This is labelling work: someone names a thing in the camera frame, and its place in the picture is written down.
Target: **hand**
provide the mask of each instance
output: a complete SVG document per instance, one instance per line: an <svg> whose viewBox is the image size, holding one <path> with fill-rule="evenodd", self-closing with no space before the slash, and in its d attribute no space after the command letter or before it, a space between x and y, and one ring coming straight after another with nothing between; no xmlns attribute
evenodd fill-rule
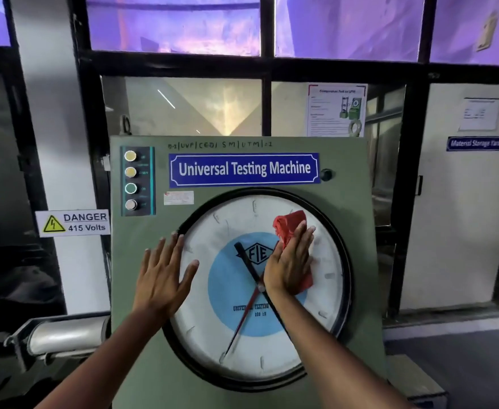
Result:
<svg viewBox="0 0 499 409"><path fill-rule="evenodd" d="M270 295L278 291L297 294L303 276L310 271L312 257L308 248L314 231L314 226L307 229L306 221L302 221L284 250L276 244L265 267L265 287Z"/></svg>
<svg viewBox="0 0 499 409"><path fill-rule="evenodd" d="M184 236L172 234L170 243L161 238L153 251L146 249L136 282L132 310L151 310L157 320L171 318L189 294L199 262L193 260L180 282L180 262Z"/></svg>

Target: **metal cylinder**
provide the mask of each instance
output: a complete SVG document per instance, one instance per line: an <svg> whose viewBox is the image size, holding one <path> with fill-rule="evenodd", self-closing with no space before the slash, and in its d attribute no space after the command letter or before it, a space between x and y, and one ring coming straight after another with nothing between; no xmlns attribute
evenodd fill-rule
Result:
<svg viewBox="0 0 499 409"><path fill-rule="evenodd" d="M108 321L109 316L101 316L41 323L29 336L28 353L40 356L95 349L105 341Z"/></svg>

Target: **black dial rim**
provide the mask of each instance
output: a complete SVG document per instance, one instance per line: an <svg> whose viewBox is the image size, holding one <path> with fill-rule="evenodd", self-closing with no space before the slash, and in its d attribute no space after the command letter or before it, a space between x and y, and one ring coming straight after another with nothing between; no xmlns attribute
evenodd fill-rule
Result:
<svg viewBox="0 0 499 409"><path fill-rule="evenodd" d="M252 195L275 196L297 203L299 206L314 215L325 227L329 235L331 235L331 238L333 239L341 258L343 269L342 302L337 314L337 318L331 330L331 334L338 339L344 326L346 325L352 305L354 283L352 277L352 262L350 261L350 257L344 240L342 240L341 234L338 232L337 228L325 216L324 213L322 213L316 206L308 202L306 199L303 199L294 193L277 188L248 187L235 189L233 191L222 193L200 206L194 213L191 214L191 216L189 216L187 220L185 220L183 224L181 224L178 229L178 233L187 234L190 231L191 227L195 225L203 215L205 215L212 209L228 203L233 199ZM185 347L175 334L175 330L170 320L163 326L163 332L168 344L170 344L171 349L174 351L179 360L182 361L183 364L185 364L186 367L188 367L193 373L195 373L203 380L223 389L237 392L265 392L289 385L290 383L293 383L306 376L305 368L302 366L302 364L299 364L290 371L266 380L250 381L226 377L204 367L193 356L191 356L191 354L185 349Z"/></svg>

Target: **door handle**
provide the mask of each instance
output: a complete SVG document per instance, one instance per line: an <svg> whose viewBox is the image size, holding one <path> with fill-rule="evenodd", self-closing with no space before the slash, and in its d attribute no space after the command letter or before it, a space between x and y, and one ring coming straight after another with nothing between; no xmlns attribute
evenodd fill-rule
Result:
<svg viewBox="0 0 499 409"><path fill-rule="evenodd" d="M422 195L422 183L423 183L423 175L418 175L418 185L417 185L416 196Z"/></svg>

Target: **red needle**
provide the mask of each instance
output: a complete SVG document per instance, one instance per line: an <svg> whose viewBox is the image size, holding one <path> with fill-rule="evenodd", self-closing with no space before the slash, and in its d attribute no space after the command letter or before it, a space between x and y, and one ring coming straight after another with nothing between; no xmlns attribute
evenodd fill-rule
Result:
<svg viewBox="0 0 499 409"><path fill-rule="evenodd" d="M253 290L253 294L251 295L251 297L249 299L249 302L248 302L248 304L246 306L246 309L244 309L244 314L242 315L242 318L240 319L240 323L238 323L238 327L234 331L234 335L232 336L232 339L230 340L229 346L226 348L226 352L224 354L222 354L221 358L219 359L220 363L223 362L223 359L225 358L226 354L229 352L230 347L232 346L232 344L234 342L234 339L236 338L236 336L238 335L238 332L242 328L242 325L243 325L244 321L246 320L246 317L247 317L247 315L248 315L251 307L253 306L253 302L255 301L255 299L257 298L257 296L259 295L259 293L261 292L261 289L264 288L263 284L261 283L263 281L263 275L264 274L265 273L263 273L261 275L261 279L259 281L258 286L255 288L255 290Z"/></svg>

